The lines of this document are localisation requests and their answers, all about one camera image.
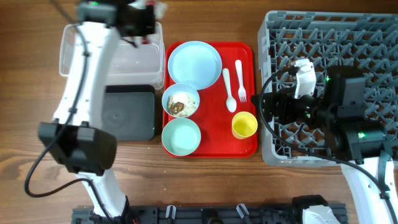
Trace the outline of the light blue plate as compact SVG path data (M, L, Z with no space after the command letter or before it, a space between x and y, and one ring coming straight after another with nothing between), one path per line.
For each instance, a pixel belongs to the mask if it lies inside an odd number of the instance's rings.
M189 41L176 47L169 56L168 72L175 83L204 90L219 79L223 62L220 53L210 44Z

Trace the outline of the light blue food bowl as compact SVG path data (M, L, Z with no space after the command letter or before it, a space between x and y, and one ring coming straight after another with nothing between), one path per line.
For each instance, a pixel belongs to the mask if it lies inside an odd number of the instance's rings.
M168 100L172 96L175 101L182 102L185 106L183 111L172 115L168 109ZM196 89L190 85L178 83L169 86L162 96L162 106L164 111L174 118L188 118L193 115L200 105L200 96Z

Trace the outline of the brown food scraps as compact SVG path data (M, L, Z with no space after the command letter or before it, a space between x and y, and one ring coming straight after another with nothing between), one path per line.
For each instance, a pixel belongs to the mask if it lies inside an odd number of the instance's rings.
M170 114L172 115L178 114L179 112L183 111L184 106L185 105L182 102L175 101L172 96L169 97L168 109Z

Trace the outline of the mint green bowl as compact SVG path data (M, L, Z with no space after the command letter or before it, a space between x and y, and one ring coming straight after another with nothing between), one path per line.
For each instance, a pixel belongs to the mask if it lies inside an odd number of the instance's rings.
M173 156L192 154L201 143L198 125L188 118L175 118L168 122L162 131L162 144Z

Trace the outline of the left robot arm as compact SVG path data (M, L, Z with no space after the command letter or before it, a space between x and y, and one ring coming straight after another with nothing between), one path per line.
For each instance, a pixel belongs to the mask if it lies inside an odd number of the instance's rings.
M112 165L117 140L103 131L101 113L111 61L120 40L155 32L155 1L81 1L71 25L75 51L62 99L51 122L41 123L45 153L82 182L95 223L132 223L127 196Z

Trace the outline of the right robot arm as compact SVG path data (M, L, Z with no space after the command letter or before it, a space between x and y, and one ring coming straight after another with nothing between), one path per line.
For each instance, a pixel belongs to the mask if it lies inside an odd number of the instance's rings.
M365 78L361 70L332 66L323 96L317 97L314 66L292 65L275 72L251 98L272 136L293 150L313 153L282 139L270 126L300 121L321 129L351 190L360 223L397 223L397 192L391 142L379 121L364 117Z

